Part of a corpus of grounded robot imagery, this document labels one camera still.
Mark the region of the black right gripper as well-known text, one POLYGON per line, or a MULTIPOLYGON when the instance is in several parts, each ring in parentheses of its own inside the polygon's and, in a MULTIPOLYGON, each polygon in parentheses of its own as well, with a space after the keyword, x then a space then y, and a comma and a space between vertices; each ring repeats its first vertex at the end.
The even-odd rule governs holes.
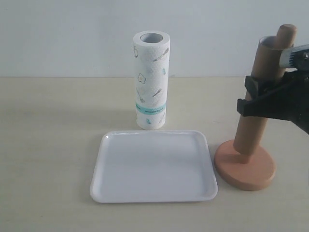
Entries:
POLYGON ((238 99, 237 111, 244 117, 256 116, 291 121, 309 132, 309 73, 286 72, 278 80, 245 77, 251 99, 238 99))

